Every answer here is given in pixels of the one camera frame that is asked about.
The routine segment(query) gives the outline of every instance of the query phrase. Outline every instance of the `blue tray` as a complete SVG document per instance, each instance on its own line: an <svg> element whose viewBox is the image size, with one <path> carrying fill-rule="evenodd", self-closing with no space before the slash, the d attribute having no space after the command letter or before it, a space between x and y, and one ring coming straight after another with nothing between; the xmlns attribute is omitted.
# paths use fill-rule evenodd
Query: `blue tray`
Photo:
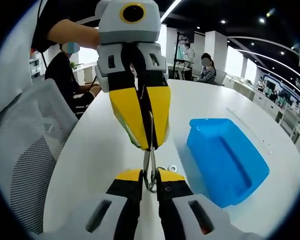
<svg viewBox="0 0 300 240"><path fill-rule="evenodd" d="M231 120L192 119L190 126L187 145L216 205L241 203L266 179L268 165Z"/></svg>

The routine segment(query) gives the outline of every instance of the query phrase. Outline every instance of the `black ceiling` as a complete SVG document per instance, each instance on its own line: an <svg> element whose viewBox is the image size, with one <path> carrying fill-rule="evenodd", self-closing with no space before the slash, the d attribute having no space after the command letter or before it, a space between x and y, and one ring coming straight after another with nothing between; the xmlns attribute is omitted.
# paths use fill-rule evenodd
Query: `black ceiling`
<svg viewBox="0 0 300 240"><path fill-rule="evenodd" d="M174 0L155 0L161 12L165 12ZM300 50L300 2L290 4L274 0L183 0L164 21L172 28L193 28L205 33L218 31L227 37L245 36L265 39L287 47L299 45ZM251 52L276 59L300 73L297 54L282 47L249 39L236 39ZM233 48L240 49L232 41ZM247 53L244 56L255 61ZM258 56L270 71L282 76L295 85L297 75L287 68L271 60Z"/></svg>

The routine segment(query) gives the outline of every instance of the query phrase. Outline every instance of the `gray chair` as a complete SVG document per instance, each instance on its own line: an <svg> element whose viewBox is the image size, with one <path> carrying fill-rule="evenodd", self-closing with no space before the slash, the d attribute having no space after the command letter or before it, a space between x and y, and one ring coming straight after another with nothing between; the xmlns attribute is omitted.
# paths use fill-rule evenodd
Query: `gray chair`
<svg viewBox="0 0 300 240"><path fill-rule="evenodd" d="M225 80L226 75L227 75L226 72L217 70L213 84L217 85L217 86L222 86L222 84L223 84L223 82Z"/></svg>
<svg viewBox="0 0 300 240"><path fill-rule="evenodd" d="M50 179L77 121L52 79L37 82L0 113L0 190L32 233L43 232Z"/></svg>

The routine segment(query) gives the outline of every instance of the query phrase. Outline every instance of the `camera lens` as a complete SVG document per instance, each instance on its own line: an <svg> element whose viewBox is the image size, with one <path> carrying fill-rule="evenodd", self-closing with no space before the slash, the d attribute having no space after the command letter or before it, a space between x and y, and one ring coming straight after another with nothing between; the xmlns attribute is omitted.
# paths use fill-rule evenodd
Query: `camera lens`
<svg viewBox="0 0 300 240"><path fill-rule="evenodd" d="M123 18L130 23L138 22L144 16L144 10L138 5L128 6L123 10Z"/></svg>

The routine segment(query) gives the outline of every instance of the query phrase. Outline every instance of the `white desk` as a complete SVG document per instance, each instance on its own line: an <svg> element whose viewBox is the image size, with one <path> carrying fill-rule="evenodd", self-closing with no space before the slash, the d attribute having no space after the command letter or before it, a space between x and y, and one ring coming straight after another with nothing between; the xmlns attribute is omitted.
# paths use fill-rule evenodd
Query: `white desk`
<svg viewBox="0 0 300 240"><path fill-rule="evenodd" d="M167 62L166 65L168 66L169 70L174 69L174 64L173 63L168 63ZM175 70L178 71L178 74L181 77L181 80L185 80L185 71L189 71L190 68L184 67L184 65L182 63L176 63L175 64Z"/></svg>
<svg viewBox="0 0 300 240"><path fill-rule="evenodd" d="M85 85L86 83L91 83L94 80L96 76L94 66L96 64L96 62L82 64L73 70L73 75L79 85Z"/></svg>
<svg viewBox="0 0 300 240"><path fill-rule="evenodd" d="M170 136L155 153L157 165L175 164L180 174L186 170L189 182L199 183L200 173L185 147L189 121L231 119L264 157L270 174L245 201L225 210L239 229L267 236L286 216L299 192L300 155L295 145L266 112L232 89L191 81L168 83L172 93ZM101 92L74 128L55 166L45 201L44 231L60 227L81 200L105 192L120 171L142 165L143 152L130 143L113 116L108 94ZM196 193L201 188L196 184L192 190ZM135 239L163 240L156 195L143 193Z"/></svg>
<svg viewBox="0 0 300 240"><path fill-rule="evenodd" d="M156 165L178 167L185 176L172 136L155 151ZM81 117L56 163L47 192L45 232L62 226L80 201L96 192L105 193L115 177L126 169L142 169L144 151L130 142L113 114L109 94L100 92ZM157 195L143 186L137 240L162 240Z"/></svg>

